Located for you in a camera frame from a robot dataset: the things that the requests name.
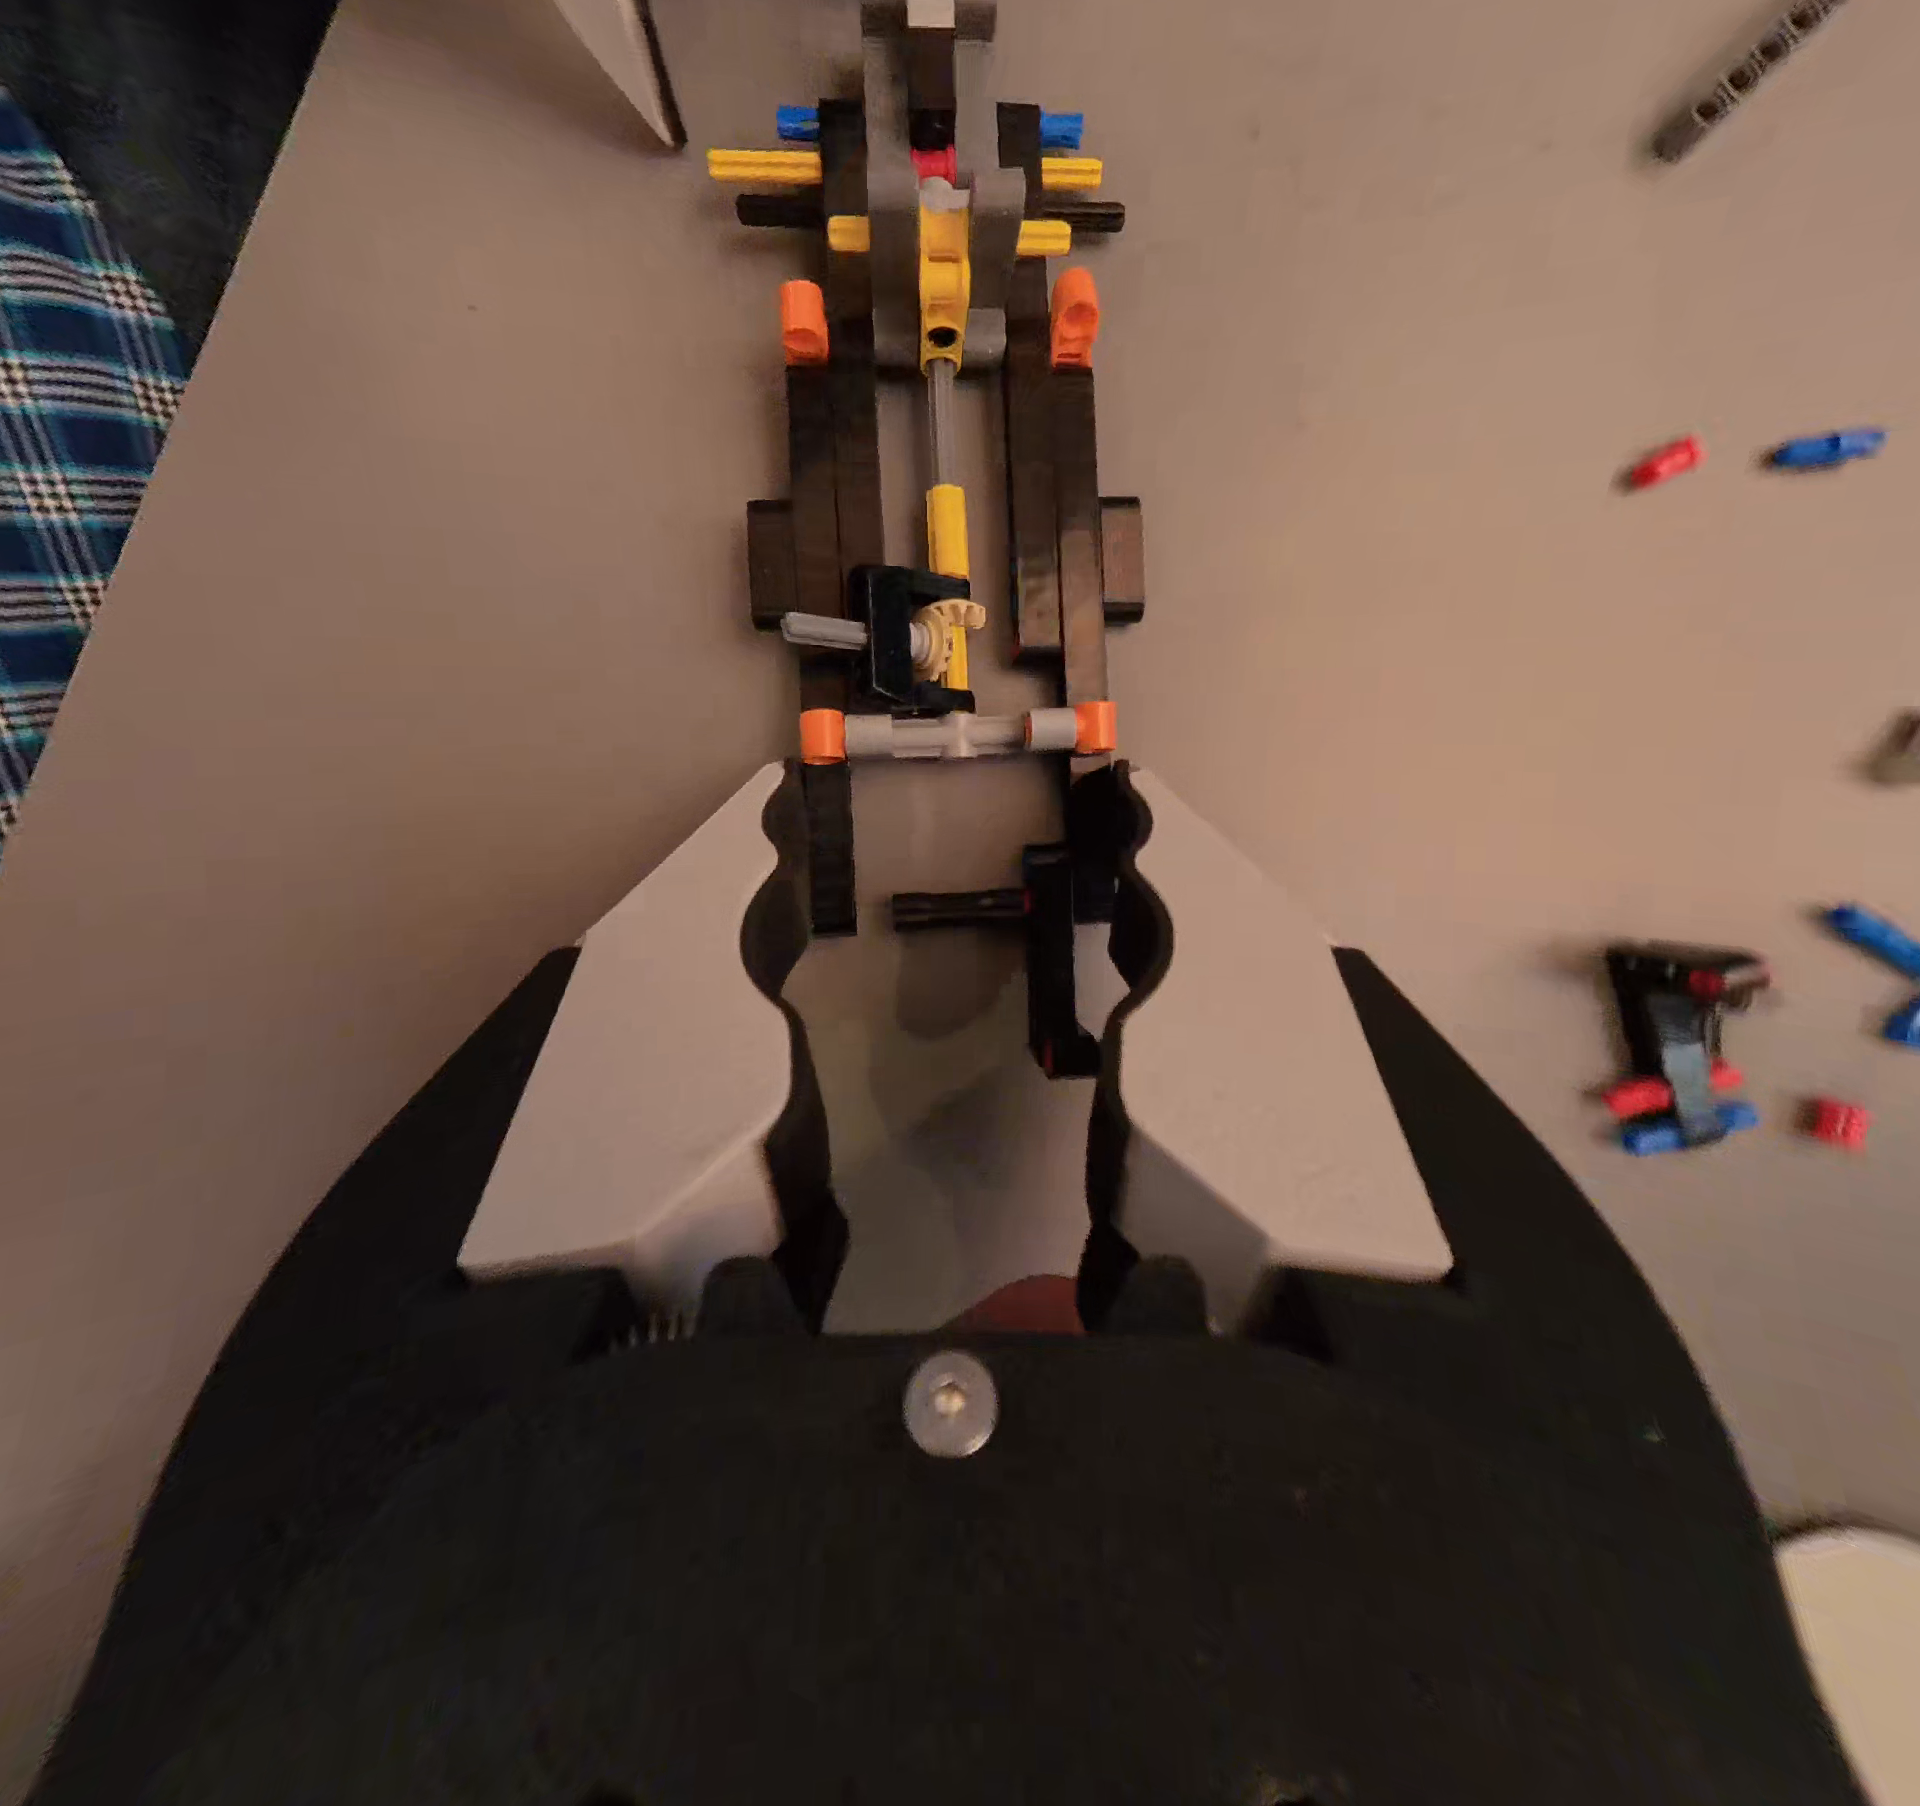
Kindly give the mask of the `white book stand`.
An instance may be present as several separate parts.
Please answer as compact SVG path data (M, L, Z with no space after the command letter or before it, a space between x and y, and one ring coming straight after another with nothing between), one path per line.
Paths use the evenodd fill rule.
M1774 1545L1797 1645L1870 1803L1918 1803L1918 1542L1819 1527Z

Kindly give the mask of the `small black lego bracket assembly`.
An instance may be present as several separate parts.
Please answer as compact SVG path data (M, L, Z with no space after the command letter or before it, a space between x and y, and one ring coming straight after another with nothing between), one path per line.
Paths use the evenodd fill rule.
M1722 1023L1771 986L1763 953L1676 943L1615 943L1605 953L1624 1075L1602 1093L1630 1160L1713 1148L1760 1128L1722 1057Z

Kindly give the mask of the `grey lego beam with holes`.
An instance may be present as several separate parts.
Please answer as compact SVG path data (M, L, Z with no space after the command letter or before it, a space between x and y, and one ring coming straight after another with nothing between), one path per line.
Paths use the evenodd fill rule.
M1694 156L1740 107L1804 50L1848 0L1788 0L1737 53L1727 56L1646 138L1646 160L1672 168Z

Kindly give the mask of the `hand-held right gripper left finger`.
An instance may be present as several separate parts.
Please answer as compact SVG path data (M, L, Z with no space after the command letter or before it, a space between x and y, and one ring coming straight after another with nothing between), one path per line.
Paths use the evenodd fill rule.
M692 1314L715 1266L773 1265L819 1333L850 1248L804 1023L801 762L770 762L579 938L460 1271L622 1275Z

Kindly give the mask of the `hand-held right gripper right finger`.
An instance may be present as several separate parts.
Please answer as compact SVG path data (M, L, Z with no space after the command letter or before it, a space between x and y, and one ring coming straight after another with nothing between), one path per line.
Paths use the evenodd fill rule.
M1289 1274L1442 1287L1451 1247L1333 938L1156 776L1069 791L1075 894L1107 907L1117 999L1096 1038L1092 1333L1145 1309L1251 1336Z

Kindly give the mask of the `long blue lego pin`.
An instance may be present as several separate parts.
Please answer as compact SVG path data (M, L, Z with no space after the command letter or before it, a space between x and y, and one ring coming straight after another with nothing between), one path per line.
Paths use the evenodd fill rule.
M1897 976L1912 977L1918 983L1920 949L1913 934L1903 929L1891 917L1856 904L1824 907L1819 913L1819 922L1828 929L1834 929L1836 938L1843 938L1845 946L1855 946L1856 952L1874 956Z

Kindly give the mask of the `person's dark trousers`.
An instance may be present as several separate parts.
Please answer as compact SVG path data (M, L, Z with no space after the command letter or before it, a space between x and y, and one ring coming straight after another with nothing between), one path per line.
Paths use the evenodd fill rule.
M339 0L2 0L2 90L206 347Z

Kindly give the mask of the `black lego chassis model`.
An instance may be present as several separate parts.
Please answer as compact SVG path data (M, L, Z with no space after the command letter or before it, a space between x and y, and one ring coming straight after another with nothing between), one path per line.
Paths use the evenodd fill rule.
M853 934L853 765L1051 759L1066 835L1007 892L888 904L896 929L1014 926L1025 1047L1096 1072L1075 999L1069 791L1117 759L1108 631L1142 619L1136 499L1096 485L1099 301L1081 117L993 93L998 0L858 0L858 93L780 107L777 149L715 147L746 230L817 248L780 283L798 612L797 762L810 926Z

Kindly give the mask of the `person's plaid shirt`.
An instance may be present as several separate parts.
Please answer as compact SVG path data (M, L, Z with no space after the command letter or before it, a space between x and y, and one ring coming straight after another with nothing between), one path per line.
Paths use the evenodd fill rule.
M175 323L2 93L2 835L185 388Z

